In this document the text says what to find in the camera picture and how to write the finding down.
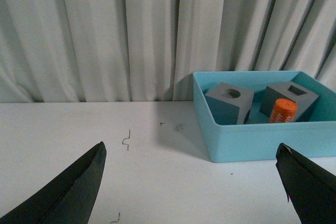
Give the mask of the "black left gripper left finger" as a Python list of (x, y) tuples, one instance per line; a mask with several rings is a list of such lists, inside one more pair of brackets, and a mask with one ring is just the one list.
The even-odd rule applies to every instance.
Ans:
[(1, 217), (1, 223), (88, 223), (101, 185), (107, 150), (100, 142), (37, 193)]

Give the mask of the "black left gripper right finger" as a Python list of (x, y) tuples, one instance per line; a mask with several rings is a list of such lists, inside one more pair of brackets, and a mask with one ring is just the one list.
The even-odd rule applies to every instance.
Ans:
[(276, 168), (301, 223), (335, 223), (335, 175), (284, 143)]

